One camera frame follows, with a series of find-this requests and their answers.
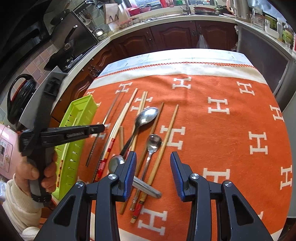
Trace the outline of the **white sleeve left forearm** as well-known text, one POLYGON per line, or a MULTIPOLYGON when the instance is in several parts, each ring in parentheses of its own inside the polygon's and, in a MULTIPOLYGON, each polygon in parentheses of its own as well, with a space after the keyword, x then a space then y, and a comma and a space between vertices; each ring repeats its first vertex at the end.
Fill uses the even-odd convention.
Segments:
POLYGON ((40 230, 42 210, 11 179, 6 185, 6 199, 3 208, 13 227, 23 240, 34 240, 40 230))

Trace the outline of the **left hand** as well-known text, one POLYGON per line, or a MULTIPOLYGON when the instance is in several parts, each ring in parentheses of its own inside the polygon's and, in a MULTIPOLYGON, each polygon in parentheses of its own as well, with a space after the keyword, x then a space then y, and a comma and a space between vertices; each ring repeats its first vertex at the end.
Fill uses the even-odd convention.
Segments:
MULTIPOLYGON (((56 189, 56 165, 57 153, 54 152, 52 156, 52 162, 44 170, 44 179, 42 180, 42 187, 47 192, 52 193, 56 189)), ((39 178, 39 171, 32 164, 27 161, 27 157, 23 157, 16 167, 14 180, 16 185, 24 192, 27 196, 30 196, 29 180, 37 180, 39 178)))

